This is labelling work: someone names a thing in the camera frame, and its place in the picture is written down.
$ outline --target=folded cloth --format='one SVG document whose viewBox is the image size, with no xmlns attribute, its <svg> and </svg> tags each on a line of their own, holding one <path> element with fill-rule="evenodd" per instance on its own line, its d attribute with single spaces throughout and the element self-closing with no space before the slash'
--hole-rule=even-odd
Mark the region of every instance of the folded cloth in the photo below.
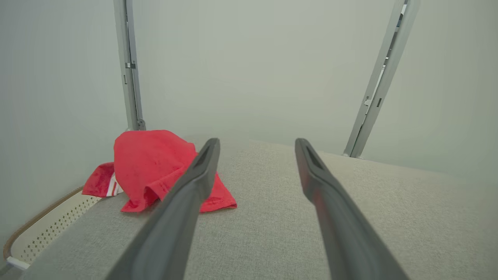
<svg viewBox="0 0 498 280">
<path fill-rule="evenodd" d="M 194 144 L 172 132 L 125 132 L 114 143 L 114 163 L 99 165 L 85 183 L 83 194 L 114 196 L 122 189 L 129 201 L 121 211 L 140 212 L 158 198 L 163 200 L 196 156 Z M 200 212 L 236 207 L 235 199 L 216 174 L 213 190 Z"/>
</svg>

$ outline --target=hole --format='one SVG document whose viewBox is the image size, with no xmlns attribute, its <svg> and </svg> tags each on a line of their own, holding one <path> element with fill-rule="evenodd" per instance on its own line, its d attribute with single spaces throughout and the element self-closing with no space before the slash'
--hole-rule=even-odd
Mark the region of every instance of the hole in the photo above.
<svg viewBox="0 0 498 280">
<path fill-rule="evenodd" d="M 319 169 L 323 170 L 323 167 L 322 165 L 320 164 L 320 162 L 317 160 L 317 158 L 315 157 L 315 155 L 313 155 L 313 153 L 311 152 L 310 148 L 309 147 L 306 147 L 306 149 L 308 150 L 308 154 L 310 155 L 310 158 L 311 158 L 311 161 L 313 162 L 313 164 L 318 167 Z"/>
<path fill-rule="evenodd" d="M 377 84 L 376 84 L 376 86 L 375 86 L 375 88 L 373 90 L 372 100 L 375 99 L 375 95 L 376 95 L 376 92 L 377 92 L 380 80 L 382 79 L 382 75 L 384 74 L 384 70 L 385 70 L 385 68 L 387 66 L 387 63 L 389 61 L 389 58 L 391 56 L 392 48 L 394 46 L 394 42 L 396 41 L 397 34 L 398 34 L 398 28 L 400 27 L 400 25 L 401 25 L 401 23 L 403 21 L 403 14 L 404 14 L 404 11 L 406 9 L 406 4 L 407 4 L 407 0 L 405 0 L 405 4 L 403 5 L 403 9 L 401 10 L 401 14 L 399 15 L 399 19 L 398 19 L 398 22 L 396 24 L 395 32 L 394 32 L 394 34 L 392 36 L 392 39 L 391 39 L 391 44 L 389 46 L 389 49 L 387 50 L 387 54 L 385 55 L 385 60 L 384 60 L 383 66 L 382 66 L 382 70 L 380 71 L 379 77 L 377 79 Z M 377 107 L 380 107 L 381 100 L 382 100 L 382 98 L 379 98 L 378 103 L 377 103 Z"/>
</svg>

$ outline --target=fabric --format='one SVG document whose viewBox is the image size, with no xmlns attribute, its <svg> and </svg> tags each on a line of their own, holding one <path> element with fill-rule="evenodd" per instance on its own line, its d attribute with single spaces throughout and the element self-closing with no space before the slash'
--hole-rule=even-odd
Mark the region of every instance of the fabric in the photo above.
<svg viewBox="0 0 498 280">
<path fill-rule="evenodd" d="M 118 184 L 114 173 L 114 163 L 107 162 L 99 165 L 90 175 L 82 193 L 97 197 L 108 197 L 122 192 L 123 189 Z"/>
<path fill-rule="evenodd" d="M 200 147 L 208 138 L 193 143 Z M 318 154 L 410 279 L 498 279 L 496 186 Z M 218 172 L 239 207 L 199 215 L 186 280 L 330 278 L 293 147 L 221 138 Z M 104 279 L 150 214 L 151 208 L 117 211 L 127 200 L 123 193 L 95 204 L 39 255 L 23 279 Z"/>
<path fill-rule="evenodd" d="M 114 163 L 97 167 L 83 187 L 83 194 L 114 196 L 122 189 L 129 201 L 121 211 L 143 211 L 158 198 L 164 199 L 196 155 L 194 144 L 169 131 L 125 132 L 114 144 Z M 236 207 L 235 199 L 216 174 L 200 212 Z"/>
</svg>

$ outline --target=towel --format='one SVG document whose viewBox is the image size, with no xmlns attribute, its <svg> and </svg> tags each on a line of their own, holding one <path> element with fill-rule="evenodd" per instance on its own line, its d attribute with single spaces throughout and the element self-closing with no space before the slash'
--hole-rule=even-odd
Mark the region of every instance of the towel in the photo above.
<svg viewBox="0 0 498 280">
<path fill-rule="evenodd" d="M 114 143 L 114 162 L 95 169 L 83 186 L 83 194 L 106 197 L 122 190 L 129 201 L 121 211 L 143 211 L 157 199 L 164 199 L 196 156 L 194 144 L 170 131 L 125 132 Z M 236 207 L 216 173 L 211 195 L 200 212 Z"/>
</svg>

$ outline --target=brown trim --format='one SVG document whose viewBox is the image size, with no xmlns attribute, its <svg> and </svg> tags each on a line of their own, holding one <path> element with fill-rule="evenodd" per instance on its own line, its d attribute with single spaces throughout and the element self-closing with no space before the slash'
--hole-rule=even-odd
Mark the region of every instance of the brown trim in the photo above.
<svg viewBox="0 0 498 280">
<path fill-rule="evenodd" d="M 83 187 L 79 187 L 75 189 L 74 191 L 70 192 L 63 198 L 57 200 L 55 203 L 52 205 L 48 206 L 45 210 L 41 211 L 38 215 L 36 215 L 34 218 L 29 220 L 29 222 L 25 223 L 20 229 L 18 229 L 12 236 L 7 240 L 7 243 L 3 246 L 3 259 L 6 261 L 8 257 L 11 257 L 12 254 L 10 253 L 10 249 L 12 247 L 12 244 L 14 241 L 21 235 L 24 231 L 26 231 L 30 226 L 32 226 L 34 223 L 36 223 L 39 219 L 41 219 L 43 216 L 47 215 L 48 212 L 54 210 L 55 207 L 59 206 L 62 202 L 68 200 L 71 196 L 79 193 Z"/>
</svg>

